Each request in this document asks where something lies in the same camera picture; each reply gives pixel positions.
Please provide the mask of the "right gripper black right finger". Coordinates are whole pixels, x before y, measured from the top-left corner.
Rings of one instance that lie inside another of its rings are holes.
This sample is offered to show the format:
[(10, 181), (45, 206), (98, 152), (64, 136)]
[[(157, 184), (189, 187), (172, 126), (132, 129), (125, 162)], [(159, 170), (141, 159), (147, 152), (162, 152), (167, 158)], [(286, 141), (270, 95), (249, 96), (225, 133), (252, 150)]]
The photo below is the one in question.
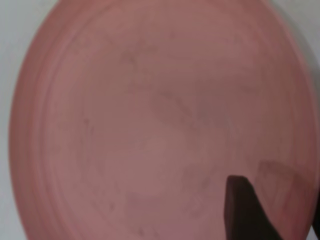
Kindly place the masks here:
[(314, 218), (312, 221), (312, 228), (317, 239), (320, 239), (320, 197), (317, 199), (317, 205), (314, 213)]

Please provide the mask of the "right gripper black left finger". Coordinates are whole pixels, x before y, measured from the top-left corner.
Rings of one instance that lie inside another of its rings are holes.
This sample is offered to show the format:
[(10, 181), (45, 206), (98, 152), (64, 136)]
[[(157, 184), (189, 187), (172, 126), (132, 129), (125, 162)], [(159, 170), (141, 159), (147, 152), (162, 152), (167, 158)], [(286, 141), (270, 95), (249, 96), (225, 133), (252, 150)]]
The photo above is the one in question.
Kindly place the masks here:
[(226, 180), (224, 226), (227, 240), (280, 240), (250, 181), (239, 175)]

